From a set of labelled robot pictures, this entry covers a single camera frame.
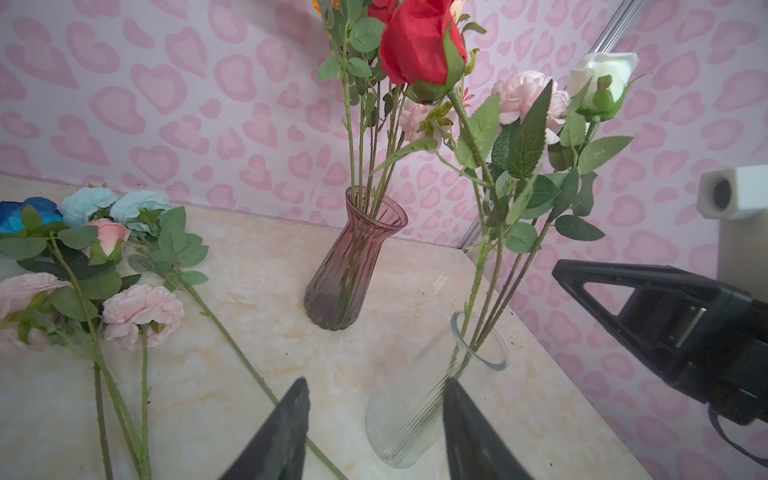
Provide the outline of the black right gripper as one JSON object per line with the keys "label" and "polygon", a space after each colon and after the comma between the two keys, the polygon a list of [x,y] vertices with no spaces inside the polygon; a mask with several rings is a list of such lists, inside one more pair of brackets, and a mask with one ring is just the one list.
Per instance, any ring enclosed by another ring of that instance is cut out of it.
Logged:
{"label": "black right gripper", "polygon": [[560,260],[559,285],[666,385],[737,424],[767,420],[767,315],[676,267]]}

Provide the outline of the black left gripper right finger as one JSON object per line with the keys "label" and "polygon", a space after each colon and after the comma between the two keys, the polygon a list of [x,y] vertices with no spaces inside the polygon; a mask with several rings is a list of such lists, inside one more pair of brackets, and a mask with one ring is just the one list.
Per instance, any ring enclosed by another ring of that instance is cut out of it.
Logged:
{"label": "black left gripper right finger", "polygon": [[454,377],[444,387],[443,426],[451,479],[532,479]]}

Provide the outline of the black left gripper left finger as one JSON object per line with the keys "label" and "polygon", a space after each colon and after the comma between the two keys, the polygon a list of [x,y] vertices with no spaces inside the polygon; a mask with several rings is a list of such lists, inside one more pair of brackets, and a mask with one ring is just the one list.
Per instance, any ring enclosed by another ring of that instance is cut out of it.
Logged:
{"label": "black left gripper left finger", "polygon": [[309,427],[309,387],[298,378],[225,471],[222,480],[300,480]]}

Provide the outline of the clear frosted glass vase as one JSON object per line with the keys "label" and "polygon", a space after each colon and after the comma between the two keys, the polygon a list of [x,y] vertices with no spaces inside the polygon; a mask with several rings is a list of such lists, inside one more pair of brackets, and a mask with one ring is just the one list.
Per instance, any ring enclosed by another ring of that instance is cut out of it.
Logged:
{"label": "clear frosted glass vase", "polygon": [[375,393],[366,411],[366,433],[387,465],[416,464],[443,433],[443,391],[450,378],[468,392],[480,391],[508,364],[508,348],[493,331],[480,346],[471,343],[479,320],[456,311],[407,367]]}

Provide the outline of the pink ribbed glass vase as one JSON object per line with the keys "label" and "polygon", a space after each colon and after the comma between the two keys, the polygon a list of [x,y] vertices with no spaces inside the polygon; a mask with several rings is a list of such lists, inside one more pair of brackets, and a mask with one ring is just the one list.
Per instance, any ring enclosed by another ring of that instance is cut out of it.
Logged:
{"label": "pink ribbed glass vase", "polygon": [[344,330],[357,321],[384,241],[408,225],[391,197],[371,216],[357,205],[358,196],[352,187],[345,192],[347,223],[305,291],[305,312],[322,329]]}

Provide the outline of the white artificial rose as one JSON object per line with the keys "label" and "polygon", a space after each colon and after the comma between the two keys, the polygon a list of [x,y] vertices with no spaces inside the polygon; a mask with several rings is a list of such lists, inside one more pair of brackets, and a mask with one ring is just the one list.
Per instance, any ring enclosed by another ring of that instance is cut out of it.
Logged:
{"label": "white artificial rose", "polygon": [[540,172],[560,188],[554,199],[528,211],[524,218],[534,222],[541,232],[541,243],[532,255],[518,256],[506,251],[502,260],[498,287],[489,288],[499,295],[506,278],[513,291],[540,250],[550,228],[574,240],[595,241],[603,232],[586,221],[594,204],[592,185],[595,170],[618,155],[632,139],[610,136],[599,139],[599,126],[613,119],[623,106],[631,76],[639,64],[633,53],[590,53],[571,70],[564,89],[570,103],[558,141],[545,148]]}

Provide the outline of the light blue carnation spray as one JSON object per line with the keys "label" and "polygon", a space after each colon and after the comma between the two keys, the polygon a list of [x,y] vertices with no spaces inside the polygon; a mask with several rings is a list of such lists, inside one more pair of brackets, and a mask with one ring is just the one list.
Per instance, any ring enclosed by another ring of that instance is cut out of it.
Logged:
{"label": "light blue carnation spray", "polygon": [[158,275],[170,292],[188,294],[201,314],[212,321],[267,398],[273,404],[278,403],[263,376],[196,290],[198,285],[208,281],[208,277],[195,267],[207,258],[209,246],[201,236],[186,230],[184,207],[173,206],[165,196],[151,191],[120,197],[106,186],[89,186],[65,198],[60,211],[64,222],[71,227],[107,220],[128,231],[128,235],[120,233],[117,236],[117,245],[112,251],[122,253],[122,244],[127,241],[136,245],[137,254],[129,260],[131,267],[138,273]]}

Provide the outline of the small red artificial rose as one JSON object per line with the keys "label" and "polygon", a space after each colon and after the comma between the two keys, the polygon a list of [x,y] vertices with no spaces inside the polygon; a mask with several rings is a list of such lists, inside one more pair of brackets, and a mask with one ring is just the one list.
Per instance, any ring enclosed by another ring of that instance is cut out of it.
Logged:
{"label": "small red artificial rose", "polygon": [[394,16],[398,0],[372,0],[367,7],[368,16],[388,24]]}

